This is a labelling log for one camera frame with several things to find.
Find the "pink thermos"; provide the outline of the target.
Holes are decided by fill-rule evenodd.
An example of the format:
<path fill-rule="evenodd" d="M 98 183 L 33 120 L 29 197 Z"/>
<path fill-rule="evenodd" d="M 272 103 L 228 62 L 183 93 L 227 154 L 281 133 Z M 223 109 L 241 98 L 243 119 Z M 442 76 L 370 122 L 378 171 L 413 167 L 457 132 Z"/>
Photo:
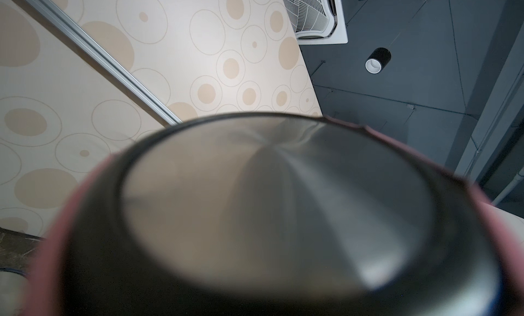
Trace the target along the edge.
<path fill-rule="evenodd" d="M 108 157 L 23 315 L 522 315 L 523 250 L 466 179 L 375 130 L 232 113 Z"/>

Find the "blue thermos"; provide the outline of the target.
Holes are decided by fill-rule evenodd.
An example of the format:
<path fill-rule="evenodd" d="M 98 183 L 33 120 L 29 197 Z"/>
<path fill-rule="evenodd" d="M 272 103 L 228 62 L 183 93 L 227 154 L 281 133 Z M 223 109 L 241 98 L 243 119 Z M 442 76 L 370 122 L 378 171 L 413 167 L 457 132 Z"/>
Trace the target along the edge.
<path fill-rule="evenodd" d="M 27 283 L 24 272 L 12 268 L 1 268 L 1 315 L 20 315 L 22 313 Z"/>

